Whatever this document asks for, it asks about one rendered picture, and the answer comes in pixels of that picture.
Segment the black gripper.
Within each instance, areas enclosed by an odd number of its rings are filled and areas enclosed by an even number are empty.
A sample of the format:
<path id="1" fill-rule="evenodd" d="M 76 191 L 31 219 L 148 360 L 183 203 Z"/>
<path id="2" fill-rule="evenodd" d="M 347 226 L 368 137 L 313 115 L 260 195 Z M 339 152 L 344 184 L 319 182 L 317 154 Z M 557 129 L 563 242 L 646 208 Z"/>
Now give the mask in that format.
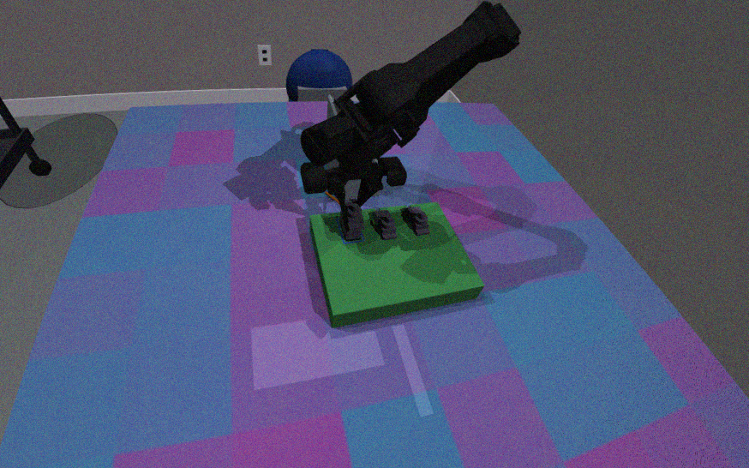
<path id="1" fill-rule="evenodd" d="M 390 186 L 404 185 L 407 171 L 398 157 L 375 159 L 375 144 L 369 149 L 352 149 L 339 157 L 339 167 L 324 169 L 312 162 L 303 163 L 301 177 L 307 194 L 328 191 L 339 200 L 341 210 L 345 207 L 345 188 L 343 181 L 361 179 L 357 203 L 361 207 L 377 191 L 383 190 L 381 179 L 387 176 Z"/>

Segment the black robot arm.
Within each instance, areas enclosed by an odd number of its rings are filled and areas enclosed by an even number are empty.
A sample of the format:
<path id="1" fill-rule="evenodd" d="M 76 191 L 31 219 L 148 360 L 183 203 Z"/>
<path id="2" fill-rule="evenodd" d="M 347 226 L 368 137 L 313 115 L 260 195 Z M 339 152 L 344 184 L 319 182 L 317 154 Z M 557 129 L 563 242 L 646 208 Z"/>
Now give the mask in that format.
<path id="1" fill-rule="evenodd" d="M 335 104 L 338 115 L 301 133 L 307 158 L 317 166 L 374 145 L 376 159 L 396 143 L 408 144 L 428 109 L 478 63 L 504 57 L 519 44 L 520 29 L 501 3 L 483 1 L 460 27 L 406 63 L 368 72 Z M 356 94 L 358 103 L 352 102 Z M 402 140 L 393 130 L 395 129 Z"/>

